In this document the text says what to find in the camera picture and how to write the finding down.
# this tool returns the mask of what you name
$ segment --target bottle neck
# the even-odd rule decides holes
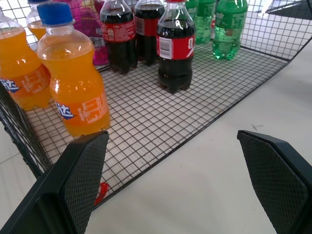
[[[64,35],[72,33],[75,29],[73,27],[72,23],[66,24],[64,26],[58,26],[58,27],[46,27],[46,34],[48,35]]]

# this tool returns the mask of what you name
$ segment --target dark cola liquid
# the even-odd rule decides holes
[[[133,20],[132,12],[117,15],[117,12],[108,15],[100,15],[103,23],[126,23]],[[131,69],[137,67],[136,39],[126,42],[108,42],[108,59],[113,71],[120,71],[122,74],[128,73]]]
[[[136,17],[141,19],[160,19],[165,8],[159,4],[142,5],[136,9]],[[156,51],[156,36],[143,36],[136,34],[136,52],[140,61],[145,61],[146,65],[152,65],[158,60]]]
[[[163,38],[187,38],[195,33],[194,23],[188,20],[166,20],[158,25],[157,34]],[[193,57],[183,60],[171,60],[159,57],[158,77],[160,86],[175,93],[186,90],[192,81]]]

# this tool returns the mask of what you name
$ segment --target orange soda bottle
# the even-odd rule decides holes
[[[38,56],[51,73],[51,94],[68,132],[80,136],[107,129],[109,108],[91,40],[74,29],[68,4],[44,3],[38,12],[46,27]]]
[[[46,2],[50,2],[50,0],[28,0],[31,11],[26,17],[27,28],[35,35],[37,40],[40,40],[45,34],[45,27],[41,24],[37,6]]]
[[[51,97],[49,76],[28,46],[26,32],[0,12],[0,81],[24,110],[46,107]]]

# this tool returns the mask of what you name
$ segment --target cola bottle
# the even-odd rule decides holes
[[[157,27],[158,77],[162,88],[175,93],[191,85],[195,24],[185,8],[185,0],[167,3]]]
[[[126,74],[136,68],[135,23],[129,6],[124,0],[105,0],[100,20],[111,69]]]
[[[165,8],[160,0],[139,0],[135,7],[136,52],[138,60],[152,65],[158,60],[156,32]]]

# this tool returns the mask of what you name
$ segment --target sprite bottle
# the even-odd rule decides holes
[[[192,20],[196,22],[199,0],[186,0],[185,6]]]
[[[246,0],[221,0],[216,7],[213,53],[217,59],[231,60],[240,47],[248,4]]]
[[[196,19],[196,43],[209,41],[216,0],[199,0]]]

